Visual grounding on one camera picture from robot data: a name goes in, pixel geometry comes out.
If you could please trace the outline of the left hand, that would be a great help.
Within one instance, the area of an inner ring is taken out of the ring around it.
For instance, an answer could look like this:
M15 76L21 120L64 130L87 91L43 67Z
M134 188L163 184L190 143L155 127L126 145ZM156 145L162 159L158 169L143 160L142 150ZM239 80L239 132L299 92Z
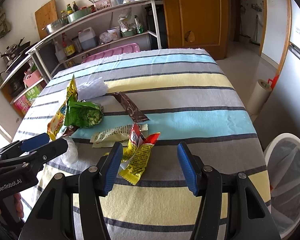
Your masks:
M3 201L1 207L7 208L9 213L17 215L20 219L24 218L24 209L19 192L15 193L13 198L8 197L8 200Z

